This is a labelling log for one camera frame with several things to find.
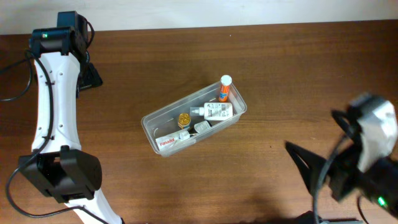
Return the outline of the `clear plastic container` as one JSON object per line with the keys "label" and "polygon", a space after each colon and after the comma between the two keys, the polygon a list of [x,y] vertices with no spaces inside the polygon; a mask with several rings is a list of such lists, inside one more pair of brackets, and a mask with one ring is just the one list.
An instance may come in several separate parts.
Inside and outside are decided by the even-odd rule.
{"label": "clear plastic container", "polygon": [[210,129],[178,142],[169,149],[160,149],[156,143],[157,138],[182,130],[178,126],[178,116],[181,113],[188,113],[191,107],[203,106],[207,102],[217,103],[220,85],[220,82],[213,83],[142,118],[142,127],[155,153],[163,157],[171,156],[239,121],[240,116],[247,111],[247,105],[238,89],[234,85],[230,85],[228,102],[233,106],[232,118],[225,121],[210,121]]}

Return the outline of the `small gold-lidded jar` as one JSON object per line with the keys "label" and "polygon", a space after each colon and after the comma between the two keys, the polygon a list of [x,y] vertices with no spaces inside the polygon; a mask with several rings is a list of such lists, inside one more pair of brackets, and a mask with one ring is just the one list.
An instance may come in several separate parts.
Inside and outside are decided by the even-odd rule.
{"label": "small gold-lidded jar", "polygon": [[178,126],[181,129],[185,129],[185,128],[189,127],[190,122],[191,122],[191,117],[188,113],[181,113],[178,116]]}

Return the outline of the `white Panadol medicine box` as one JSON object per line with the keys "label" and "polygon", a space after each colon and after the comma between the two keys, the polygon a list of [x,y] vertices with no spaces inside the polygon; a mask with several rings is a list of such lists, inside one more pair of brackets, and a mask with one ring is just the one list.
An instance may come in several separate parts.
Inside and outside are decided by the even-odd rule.
{"label": "white Panadol medicine box", "polygon": [[183,140],[184,140],[183,136],[177,133],[177,134],[169,134],[166,136],[159,137],[155,141],[159,151],[162,152],[170,149],[174,145],[182,142]]}

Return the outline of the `dark bottle white cap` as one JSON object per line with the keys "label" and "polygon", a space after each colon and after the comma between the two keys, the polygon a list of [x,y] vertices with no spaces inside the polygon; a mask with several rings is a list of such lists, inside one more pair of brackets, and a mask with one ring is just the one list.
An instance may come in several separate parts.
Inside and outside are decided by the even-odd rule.
{"label": "dark bottle white cap", "polygon": [[211,128],[211,124],[208,121],[202,121],[200,123],[196,123],[193,127],[185,128],[178,135],[179,140],[187,140],[190,137],[194,137],[200,133],[205,132],[206,130]]}

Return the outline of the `white spray bottle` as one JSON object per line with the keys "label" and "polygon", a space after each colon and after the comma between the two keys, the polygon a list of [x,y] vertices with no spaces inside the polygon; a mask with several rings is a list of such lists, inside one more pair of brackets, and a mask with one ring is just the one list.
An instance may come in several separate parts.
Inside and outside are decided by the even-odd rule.
{"label": "white spray bottle", "polygon": [[208,121],[224,121],[233,117],[231,103],[205,103],[202,107],[191,107],[190,116],[202,116]]}

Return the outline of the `orange tube white cap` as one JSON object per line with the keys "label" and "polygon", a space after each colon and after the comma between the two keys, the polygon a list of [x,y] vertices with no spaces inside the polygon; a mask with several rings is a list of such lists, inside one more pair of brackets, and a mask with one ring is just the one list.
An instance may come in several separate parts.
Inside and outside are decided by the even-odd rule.
{"label": "orange tube white cap", "polygon": [[232,78],[229,75],[223,75],[220,78],[220,93],[219,93],[219,101],[224,103],[227,102],[228,99],[228,94],[229,94],[229,88],[230,85],[232,84]]}

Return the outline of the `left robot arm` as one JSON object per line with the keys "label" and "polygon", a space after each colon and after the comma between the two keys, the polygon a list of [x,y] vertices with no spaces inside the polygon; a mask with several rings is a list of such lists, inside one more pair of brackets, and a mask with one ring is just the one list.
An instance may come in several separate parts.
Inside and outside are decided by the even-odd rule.
{"label": "left robot arm", "polygon": [[19,171],[83,223],[123,223],[101,190],[99,159],[81,150],[78,137],[78,94],[102,84],[88,53],[94,36],[90,27],[85,17],[67,11],[58,13],[56,27],[32,33],[27,52],[39,86],[37,129],[32,154],[19,158]]}

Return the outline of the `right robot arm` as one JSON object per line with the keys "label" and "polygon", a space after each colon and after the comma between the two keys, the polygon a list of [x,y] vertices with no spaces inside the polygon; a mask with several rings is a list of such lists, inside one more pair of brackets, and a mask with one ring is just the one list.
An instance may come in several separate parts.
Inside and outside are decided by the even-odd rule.
{"label": "right robot arm", "polygon": [[285,149],[295,162],[312,196],[311,223],[323,223],[318,199],[327,184],[337,202],[354,190],[393,217],[397,217],[397,161],[391,157],[397,143],[394,105],[379,95],[363,93],[344,111],[331,116],[343,134],[327,158],[292,142]]}

